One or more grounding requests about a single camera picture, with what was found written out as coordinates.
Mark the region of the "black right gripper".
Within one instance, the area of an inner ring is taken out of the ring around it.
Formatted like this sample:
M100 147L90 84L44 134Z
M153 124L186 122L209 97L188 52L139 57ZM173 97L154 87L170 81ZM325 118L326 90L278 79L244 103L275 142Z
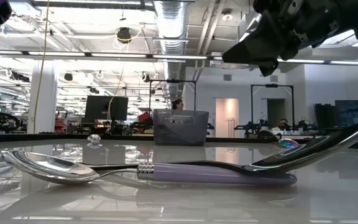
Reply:
M264 77L278 67L277 58L292 59L299 50L321 45L351 28L348 18L357 1L255 1L261 14L257 28L223 53L226 63L258 65Z

